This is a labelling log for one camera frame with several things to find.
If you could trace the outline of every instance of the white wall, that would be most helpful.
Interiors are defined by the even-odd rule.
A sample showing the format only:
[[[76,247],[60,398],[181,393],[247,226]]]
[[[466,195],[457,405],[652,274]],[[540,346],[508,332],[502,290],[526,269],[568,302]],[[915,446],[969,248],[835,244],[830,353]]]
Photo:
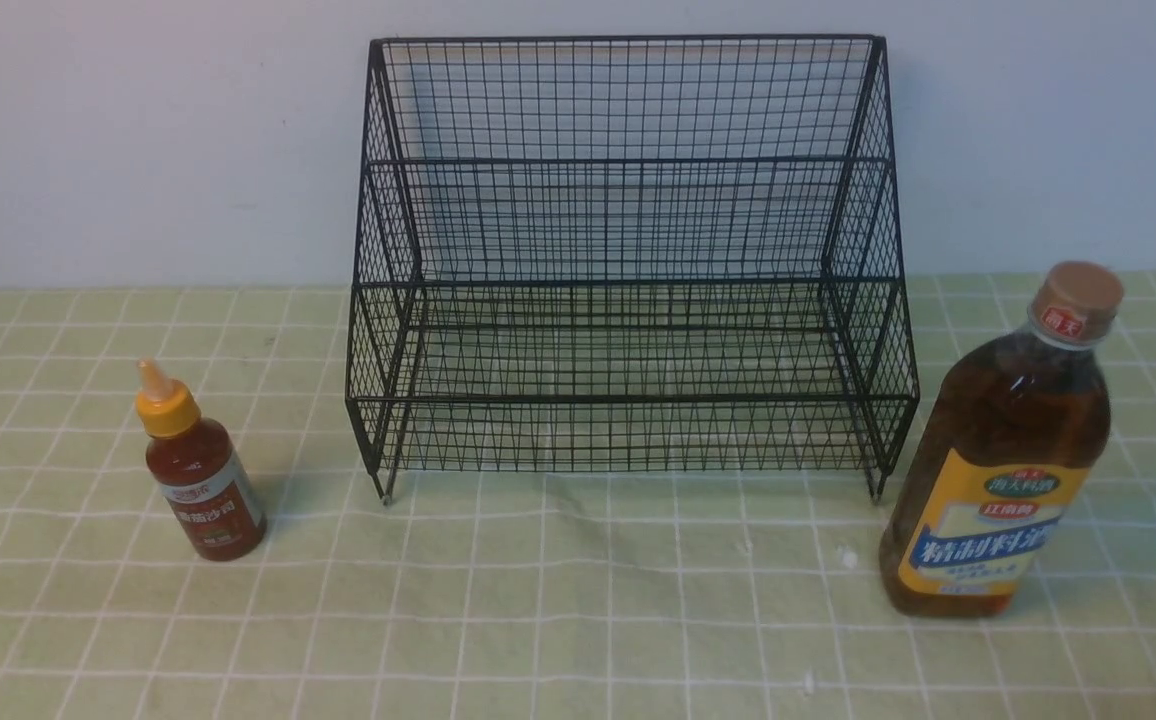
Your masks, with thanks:
[[[344,283],[369,38],[879,32],[916,272],[1156,266],[1156,1],[0,0],[0,285]]]

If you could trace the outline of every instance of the bottle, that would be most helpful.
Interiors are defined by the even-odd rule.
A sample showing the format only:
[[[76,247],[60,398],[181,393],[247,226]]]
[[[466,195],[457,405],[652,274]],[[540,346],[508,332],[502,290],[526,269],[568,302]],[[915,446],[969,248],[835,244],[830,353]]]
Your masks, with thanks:
[[[1107,445],[1094,348],[1124,295],[1103,266],[1055,265],[1021,329],[948,370],[880,541],[895,609],[934,618],[1007,609]]]
[[[134,407],[151,437],[147,469],[186,537],[207,561],[235,561],[252,551],[267,533],[267,515],[227,429],[202,418],[185,384],[168,378],[155,359],[140,359],[138,372],[143,388]]]

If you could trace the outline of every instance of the table surface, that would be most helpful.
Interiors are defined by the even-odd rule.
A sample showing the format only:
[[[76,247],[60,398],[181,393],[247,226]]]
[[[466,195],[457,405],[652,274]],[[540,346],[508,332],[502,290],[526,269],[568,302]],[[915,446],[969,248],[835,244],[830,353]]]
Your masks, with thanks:
[[[0,292],[0,720],[1156,719],[1156,273],[1125,279],[1107,454],[971,623],[889,609],[857,473],[410,472],[383,509],[339,290]],[[1038,282],[911,279],[907,445]],[[244,561],[199,561],[154,492],[146,354],[238,441],[273,520]]]

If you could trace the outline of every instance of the two-tier wire shelf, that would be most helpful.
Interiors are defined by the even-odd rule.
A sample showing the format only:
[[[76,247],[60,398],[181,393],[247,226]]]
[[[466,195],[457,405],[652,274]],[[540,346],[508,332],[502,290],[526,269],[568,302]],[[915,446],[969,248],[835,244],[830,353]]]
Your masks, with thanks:
[[[857,468],[916,414],[884,38],[369,47],[346,406],[400,468]]]

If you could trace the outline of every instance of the brown bottle cap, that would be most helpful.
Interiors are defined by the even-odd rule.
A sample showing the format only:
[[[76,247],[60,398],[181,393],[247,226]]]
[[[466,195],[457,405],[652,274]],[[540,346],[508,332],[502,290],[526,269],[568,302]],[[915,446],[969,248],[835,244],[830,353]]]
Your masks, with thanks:
[[[1102,265],[1068,260],[1048,270],[1031,320],[1036,328],[1070,346],[1094,346],[1112,329],[1125,285]]]

